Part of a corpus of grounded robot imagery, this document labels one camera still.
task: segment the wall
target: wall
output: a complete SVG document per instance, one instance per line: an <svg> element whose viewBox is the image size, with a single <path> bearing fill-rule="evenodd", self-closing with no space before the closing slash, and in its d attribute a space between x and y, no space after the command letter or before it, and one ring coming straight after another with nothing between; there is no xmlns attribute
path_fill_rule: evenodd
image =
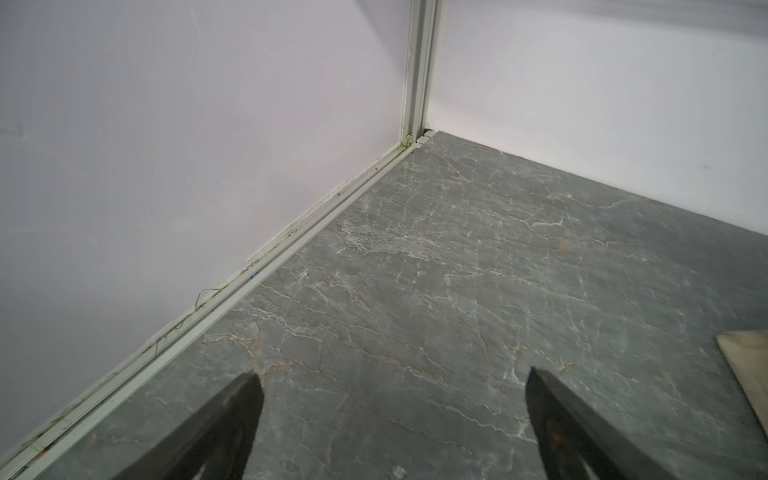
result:
<svg viewBox="0 0 768 480"><path fill-rule="evenodd" d="M768 4L446 0L427 125L768 233Z"/></svg>
<svg viewBox="0 0 768 480"><path fill-rule="evenodd" d="M0 453L398 143L409 6L0 5Z"/></svg>

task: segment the vertical metal post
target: vertical metal post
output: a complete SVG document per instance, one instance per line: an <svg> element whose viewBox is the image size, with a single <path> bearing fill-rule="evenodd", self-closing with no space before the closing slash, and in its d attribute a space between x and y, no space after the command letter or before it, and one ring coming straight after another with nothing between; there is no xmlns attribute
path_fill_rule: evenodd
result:
<svg viewBox="0 0 768 480"><path fill-rule="evenodd" d="M424 133L424 113L439 0L412 0L406 95L400 142L408 147Z"/></svg>

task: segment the beige object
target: beige object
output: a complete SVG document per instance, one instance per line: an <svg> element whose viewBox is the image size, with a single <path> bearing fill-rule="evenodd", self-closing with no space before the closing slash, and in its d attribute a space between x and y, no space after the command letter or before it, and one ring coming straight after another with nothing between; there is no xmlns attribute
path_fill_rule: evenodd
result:
<svg viewBox="0 0 768 480"><path fill-rule="evenodd" d="M768 330L721 333L717 345L768 436Z"/></svg>

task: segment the floor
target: floor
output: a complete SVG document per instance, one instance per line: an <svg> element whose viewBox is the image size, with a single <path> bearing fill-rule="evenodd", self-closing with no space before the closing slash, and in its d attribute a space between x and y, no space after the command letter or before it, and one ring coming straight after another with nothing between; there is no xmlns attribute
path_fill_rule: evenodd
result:
<svg viewBox="0 0 768 480"><path fill-rule="evenodd" d="M531 366L679 477L760 477L714 336L766 288L768 237L439 133L41 477L110 478L254 369L246 478L544 478Z"/></svg>

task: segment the marble surface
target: marble surface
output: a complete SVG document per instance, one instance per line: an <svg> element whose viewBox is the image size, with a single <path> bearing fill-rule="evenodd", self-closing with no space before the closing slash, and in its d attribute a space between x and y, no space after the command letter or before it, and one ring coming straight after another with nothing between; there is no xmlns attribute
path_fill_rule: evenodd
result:
<svg viewBox="0 0 768 480"><path fill-rule="evenodd" d="M253 369L246 478L544 478L531 366L680 477L760 477L714 336L767 287L768 237L440 133L41 477L109 478Z"/></svg>

